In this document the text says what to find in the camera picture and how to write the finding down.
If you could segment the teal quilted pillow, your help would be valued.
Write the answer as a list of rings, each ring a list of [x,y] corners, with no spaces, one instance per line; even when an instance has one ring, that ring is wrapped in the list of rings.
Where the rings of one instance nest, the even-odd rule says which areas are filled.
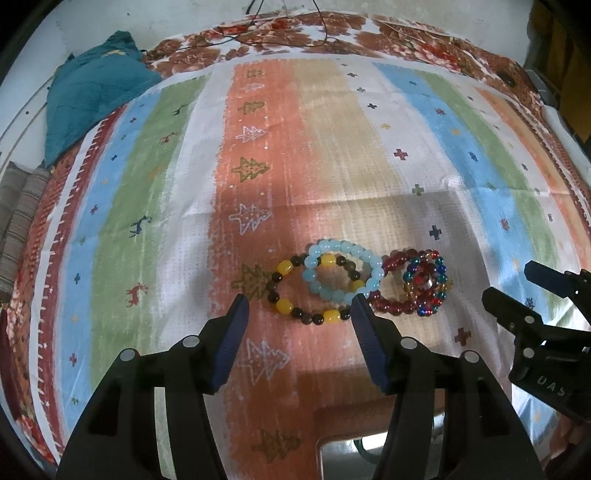
[[[161,76],[142,62],[142,52],[127,31],[70,55],[48,90],[42,166],[51,168],[97,123],[160,81]]]

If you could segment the grey striped cushion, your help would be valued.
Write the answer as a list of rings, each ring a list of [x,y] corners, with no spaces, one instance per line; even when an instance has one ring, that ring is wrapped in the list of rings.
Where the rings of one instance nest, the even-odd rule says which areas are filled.
[[[10,301],[35,212],[49,173],[31,172],[9,162],[1,178],[1,302]]]

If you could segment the striped colourful mat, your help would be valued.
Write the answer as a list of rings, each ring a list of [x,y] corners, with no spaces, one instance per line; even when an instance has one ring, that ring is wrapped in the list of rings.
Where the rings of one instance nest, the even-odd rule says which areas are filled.
[[[387,428],[342,308],[380,294],[401,334],[480,353],[502,385],[513,339],[494,286],[551,325],[571,301],[528,261],[590,264],[590,203],[548,129],[440,67],[257,56],[176,74],[94,127],[56,169],[31,231],[35,281],[20,426],[56,469],[115,356],[165,350],[236,295],[250,319],[206,401],[232,479],[349,479]]]

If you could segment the floral brown bedsheet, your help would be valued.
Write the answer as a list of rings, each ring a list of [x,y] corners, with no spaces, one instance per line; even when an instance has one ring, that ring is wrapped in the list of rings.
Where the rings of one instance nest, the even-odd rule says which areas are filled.
[[[141,52],[142,62],[161,76],[161,81],[153,87],[179,73],[194,73],[211,66],[257,56],[356,55],[440,67],[447,73],[464,76],[506,95],[522,107],[528,119],[544,125],[552,135],[554,146],[568,157],[571,167],[576,171],[577,180],[585,184],[586,197],[590,203],[590,169],[585,155],[572,140],[558,113],[543,103],[524,68],[506,57],[490,53],[436,27],[387,16],[349,12],[273,12],[249,16],[242,21],[198,33],[169,37],[153,49]],[[50,70],[42,85],[27,100],[26,111],[20,113],[3,132],[2,175],[9,162],[29,172],[43,168],[49,173],[48,186],[62,160],[101,122],[64,152],[51,168],[42,166],[47,94],[56,70],[67,59],[61,60]],[[29,327],[14,322],[15,303],[29,299],[35,281],[32,250],[36,241],[31,231],[47,186],[29,229],[12,297],[7,303],[1,302],[1,390],[9,418],[26,450],[43,470],[52,472],[55,469],[51,469],[37,454],[20,426],[20,420],[32,419],[34,412],[31,402],[25,399],[28,387],[23,380],[28,370]],[[502,387],[543,461],[553,460],[566,450],[569,443],[575,441],[577,430],[559,413],[510,382]]]

